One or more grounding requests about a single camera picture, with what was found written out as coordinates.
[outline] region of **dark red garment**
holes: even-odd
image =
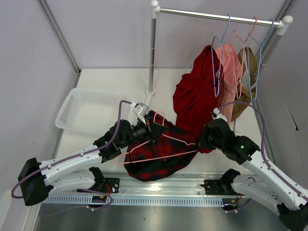
[[[219,58],[213,50],[214,73],[219,70]],[[177,113],[176,126],[198,139],[205,124],[211,121],[211,112],[218,106],[219,96],[214,94],[211,46],[206,46],[193,63],[192,72],[184,74],[173,95],[173,108]],[[201,149],[202,153],[211,150]]]
[[[149,116],[154,118],[155,112],[150,111]],[[160,115],[156,115],[155,122],[158,124],[162,124],[163,118]],[[195,138],[189,134],[188,132],[174,126],[171,122],[168,122],[165,119],[166,127],[169,128],[165,135],[170,137],[186,141],[187,143],[192,143],[195,141]],[[136,142],[133,145],[128,147],[128,152],[130,150],[146,140],[142,140],[140,142]],[[185,152],[194,151],[193,153],[183,154],[174,157],[168,157],[173,154],[180,154]],[[181,170],[186,167],[194,156],[198,152],[198,147],[195,145],[187,146],[186,144],[175,141],[173,139],[160,136],[155,142],[147,143],[136,150],[134,150],[131,154],[127,154],[125,156],[125,162],[135,161],[135,160],[144,160],[156,157],[166,156],[164,159],[144,161],[140,163],[131,163],[125,164],[124,167],[127,170],[128,174],[136,178],[138,180],[147,182],[152,180],[159,180],[165,177],[168,177],[175,173],[176,171]]]

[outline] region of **white pole connector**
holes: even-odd
[[[277,29],[277,35],[280,35],[280,36],[285,34],[289,25],[293,22],[293,17],[290,16],[290,15],[287,15],[287,16],[283,17],[282,22],[283,22],[283,27]]]
[[[156,8],[158,6],[158,1],[157,0],[152,0],[151,1],[151,6],[152,6],[152,18],[157,18],[157,13],[156,13]]]

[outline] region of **plaid shirt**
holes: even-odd
[[[154,111],[149,112],[149,116],[153,118],[155,115]],[[155,122],[158,124],[162,124],[163,118],[160,115],[156,115]],[[165,119],[166,127],[169,128],[169,131],[165,132],[165,135],[170,137],[186,141],[187,143],[195,142],[195,138],[190,135],[188,132],[174,126],[171,122],[168,122]],[[130,150],[141,143],[146,142],[146,140],[142,140],[134,143],[128,147],[128,152]],[[189,151],[193,151],[193,153],[183,154],[179,156],[169,157],[169,155],[180,154]],[[144,160],[156,157],[166,156],[164,159],[158,160],[150,160],[139,163],[131,163],[125,164],[124,167],[127,170],[128,174],[141,181],[152,181],[159,180],[165,177],[168,177],[175,173],[176,171],[181,170],[186,167],[194,156],[198,152],[198,147],[195,145],[189,145],[170,139],[165,136],[160,136],[155,142],[149,142],[136,150],[134,150],[131,154],[127,154],[125,156],[125,162],[136,161],[136,160]]]

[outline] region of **perforated metal strip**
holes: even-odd
[[[148,196],[119,196],[112,195],[113,205],[149,205],[149,206],[189,206],[189,207],[223,207],[221,198],[202,197],[148,197]],[[57,194],[48,197],[44,203],[103,205],[93,203],[92,195]]]

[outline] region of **blue hanger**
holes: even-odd
[[[219,80],[219,78],[220,78],[220,70],[221,70],[222,43],[223,43],[223,40],[225,38],[226,32],[227,32],[229,24],[230,24],[230,20],[231,20],[231,15],[228,14],[228,16],[229,16],[229,21],[228,21],[227,27],[225,29],[225,32],[222,35],[221,40],[219,40],[219,38],[214,33],[212,33],[212,36],[214,36],[214,37],[213,37],[213,41],[212,41],[212,44],[211,44],[211,52],[212,52],[212,68],[213,68],[214,95],[215,95],[215,97],[218,97],[219,91],[220,91],[220,80]],[[217,77],[217,79],[218,79],[218,92],[216,92],[215,71],[214,71],[214,57],[213,57],[213,43],[214,43],[215,38],[220,42],[220,59],[219,59],[220,62],[219,62],[219,71],[218,71],[218,77]]]
[[[247,59],[248,59],[248,81],[249,81],[249,91],[250,91],[250,97],[251,97],[251,102],[255,102],[257,100],[257,92],[258,92],[258,86],[257,86],[257,82],[259,80],[259,75],[260,75],[260,67],[261,67],[261,60],[262,60],[262,47],[264,45],[264,42],[265,40],[267,39],[268,35],[271,33],[272,29],[274,28],[274,19],[271,19],[272,20],[272,25],[270,27],[270,30],[268,31],[268,33],[266,34],[266,36],[264,37],[263,41],[261,42],[261,44],[259,44],[257,42],[257,40],[252,36],[252,34],[250,35],[251,36],[251,41],[254,40],[258,46],[260,47],[260,59],[259,59],[259,67],[258,67],[258,74],[257,74],[257,79],[256,79],[256,83],[255,83],[255,88],[256,88],[256,95],[255,97],[253,98],[252,97],[252,92],[251,92],[251,85],[250,85],[250,65],[249,65],[249,52],[248,52],[248,55],[247,55]]]

